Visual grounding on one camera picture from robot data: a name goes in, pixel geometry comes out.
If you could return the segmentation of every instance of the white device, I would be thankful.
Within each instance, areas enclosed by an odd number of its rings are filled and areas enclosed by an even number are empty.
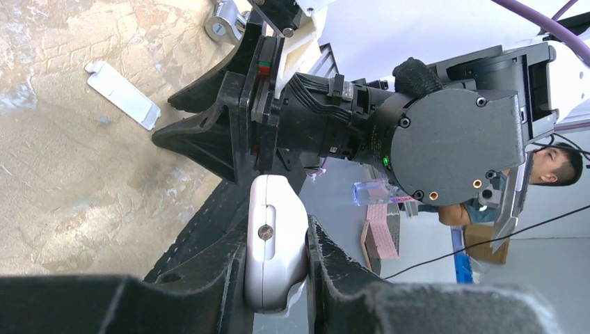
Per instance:
[[[261,175],[250,188],[246,303],[258,313],[288,314],[308,274],[308,214],[280,175]]]

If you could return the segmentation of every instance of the white plastic piece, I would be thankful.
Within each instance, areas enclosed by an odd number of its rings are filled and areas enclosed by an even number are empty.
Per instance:
[[[305,59],[311,54],[311,48],[321,37],[326,25],[328,9],[314,11],[310,17],[304,17],[299,29],[290,38],[285,38],[285,44],[280,55],[278,75],[275,84],[275,98],[278,99],[282,89],[295,75]]]
[[[111,101],[146,130],[156,126],[160,108],[104,61],[89,63],[84,68],[90,77],[87,83]]]
[[[590,99],[590,68],[565,44],[549,41],[555,60],[547,64],[548,108],[558,110],[557,122]]]
[[[266,241],[259,229],[267,225]],[[288,314],[301,295],[308,259],[308,215],[286,177],[261,175],[250,188],[244,290],[247,304],[260,313]]]
[[[296,0],[297,6],[307,16],[328,7],[328,5],[336,0]]]

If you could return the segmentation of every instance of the brown box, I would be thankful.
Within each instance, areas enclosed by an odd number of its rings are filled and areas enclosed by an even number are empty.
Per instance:
[[[465,227],[465,247],[477,244],[483,241],[492,239],[493,227],[489,225],[467,225]],[[490,244],[483,244],[467,249],[467,254],[476,259],[498,264],[506,264],[506,256],[508,255],[508,246],[510,240],[506,240],[496,253],[492,253]]]

